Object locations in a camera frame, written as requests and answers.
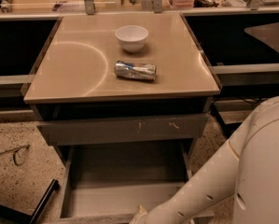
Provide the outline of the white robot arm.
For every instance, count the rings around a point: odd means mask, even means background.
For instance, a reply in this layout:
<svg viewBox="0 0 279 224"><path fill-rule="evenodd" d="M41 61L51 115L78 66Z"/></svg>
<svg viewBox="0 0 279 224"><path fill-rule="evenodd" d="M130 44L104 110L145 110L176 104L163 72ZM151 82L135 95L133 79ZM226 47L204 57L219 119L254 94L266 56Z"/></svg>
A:
<svg viewBox="0 0 279 224"><path fill-rule="evenodd" d="M258 105L167 202L130 224L185 224L234 199L233 224L279 224L279 96Z"/></svg>

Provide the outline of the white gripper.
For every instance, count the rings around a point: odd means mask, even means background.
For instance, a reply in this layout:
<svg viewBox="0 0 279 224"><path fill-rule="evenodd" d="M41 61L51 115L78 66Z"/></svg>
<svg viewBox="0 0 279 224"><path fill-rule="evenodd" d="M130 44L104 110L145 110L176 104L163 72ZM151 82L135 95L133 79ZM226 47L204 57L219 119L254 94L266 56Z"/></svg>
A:
<svg viewBox="0 0 279 224"><path fill-rule="evenodd" d="M145 207L143 205L139 205L129 224L144 224L147 214L148 211L145 209Z"/></svg>

